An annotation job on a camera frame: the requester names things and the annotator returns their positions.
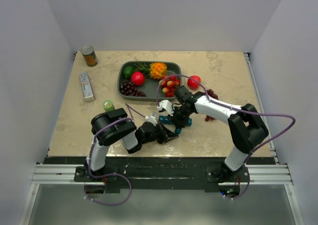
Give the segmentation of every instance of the basket of fruit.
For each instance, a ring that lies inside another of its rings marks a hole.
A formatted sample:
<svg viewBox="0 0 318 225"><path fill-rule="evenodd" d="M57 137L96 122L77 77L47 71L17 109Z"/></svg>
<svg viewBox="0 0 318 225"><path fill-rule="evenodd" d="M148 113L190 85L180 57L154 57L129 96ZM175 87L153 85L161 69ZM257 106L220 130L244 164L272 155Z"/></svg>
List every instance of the basket of fruit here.
<svg viewBox="0 0 318 225"><path fill-rule="evenodd" d="M123 64L118 76L118 93L127 100L156 101L157 87L159 100L174 100L174 91L181 85L180 77L167 75L181 74L180 67L170 62L130 61Z"/></svg>

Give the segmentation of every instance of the black tray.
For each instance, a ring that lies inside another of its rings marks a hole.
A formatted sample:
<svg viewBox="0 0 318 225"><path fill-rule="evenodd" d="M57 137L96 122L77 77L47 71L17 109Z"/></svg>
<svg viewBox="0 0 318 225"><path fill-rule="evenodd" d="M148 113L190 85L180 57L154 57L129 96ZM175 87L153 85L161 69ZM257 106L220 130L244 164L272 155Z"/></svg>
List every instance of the black tray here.
<svg viewBox="0 0 318 225"><path fill-rule="evenodd" d="M140 62L140 63L146 63L146 64L151 64L154 63L156 61L129 61L123 64L123 66L120 69L119 72L119 76L118 76L118 82L117 82L117 90L118 93L125 99L127 100L133 100L133 101L146 101L146 102L154 102L156 101L156 93L157 93L157 87L159 85L159 80L155 80L149 77L149 75L145 74L145 78L146 81L142 86L136 86L136 89L138 91L142 91L145 93L146 97L133 97L133 96L125 96L120 92L120 84L123 83L124 81L127 81L128 79L125 79L123 77L123 70L127 67L127 66L135 66L134 64L136 62ZM171 62L163 62L167 65L167 71L168 71L168 75L180 75L181 74L181 69L179 67L179 65L175 64L175 63L171 63ZM159 101L162 100L169 100L169 101L173 101L175 100L175 97L165 97L164 93L162 92L162 87L159 89L158 92L158 98Z"/></svg>

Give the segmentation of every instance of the bunch of grapes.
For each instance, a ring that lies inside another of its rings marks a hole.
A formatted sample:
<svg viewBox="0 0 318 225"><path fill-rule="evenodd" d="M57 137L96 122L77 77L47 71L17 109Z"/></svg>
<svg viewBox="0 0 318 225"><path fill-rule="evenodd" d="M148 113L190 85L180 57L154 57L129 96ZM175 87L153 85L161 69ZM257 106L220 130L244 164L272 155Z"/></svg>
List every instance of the bunch of grapes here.
<svg viewBox="0 0 318 225"><path fill-rule="evenodd" d="M125 96L146 97L144 92L138 91L132 82L124 81L120 84L120 92Z"/></svg>
<svg viewBox="0 0 318 225"><path fill-rule="evenodd" d="M215 94L212 89L209 89L209 90L208 90L208 95L209 95L211 98L213 98L213 99L219 100L218 95ZM205 121L208 122L209 120L212 121L212 120L215 120L215 118L214 118L214 117L210 117L210 116L206 116Z"/></svg>

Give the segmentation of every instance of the white wall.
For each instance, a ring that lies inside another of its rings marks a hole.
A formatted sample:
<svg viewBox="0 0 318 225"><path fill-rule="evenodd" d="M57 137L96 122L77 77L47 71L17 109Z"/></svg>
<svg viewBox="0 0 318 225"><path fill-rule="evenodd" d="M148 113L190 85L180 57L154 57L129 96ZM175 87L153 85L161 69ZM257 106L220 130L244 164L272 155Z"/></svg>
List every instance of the white wall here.
<svg viewBox="0 0 318 225"><path fill-rule="evenodd" d="M46 155L72 52L46 0L0 0L0 224L20 219Z"/></svg>
<svg viewBox="0 0 318 225"><path fill-rule="evenodd" d="M280 0L48 0L75 50L250 52Z"/></svg>
<svg viewBox="0 0 318 225"><path fill-rule="evenodd" d="M275 140L288 162L307 225L318 221L318 1L282 0L251 54L266 112L287 112L296 124ZM285 120L269 119L277 133Z"/></svg>

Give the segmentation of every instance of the beige table surface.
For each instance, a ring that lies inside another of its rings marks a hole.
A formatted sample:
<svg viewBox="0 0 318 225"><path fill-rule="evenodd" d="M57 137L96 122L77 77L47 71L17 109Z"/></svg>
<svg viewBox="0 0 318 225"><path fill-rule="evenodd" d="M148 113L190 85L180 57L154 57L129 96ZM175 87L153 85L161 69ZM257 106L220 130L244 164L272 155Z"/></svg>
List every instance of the beige table surface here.
<svg viewBox="0 0 318 225"><path fill-rule="evenodd" d="M88 67L80 52L77 53L64 101L54 131L49 156L86 156L92 141L91 119L104 112L104 100L111 99L115 108L125 102L144 115L156 110L154 102L126 101L117 92L117 78L127 61L174 62L184 75L198 75L202 84L211 88L224 102L258 108L254 89L242 52L171 52L171 51L97 51L99 63ZM80 84L80 73L88 76L96 100L86 102ZM134 114L136 126L143 118ZM108 156L227 156L233 148L229 128L220 121L205 122L204 115L191 115L193 124L182 129L180 137L165 145L145 144L140 151L129 155L120 142L113 144ZM264 146L255 156L270 156Z"/></svg>

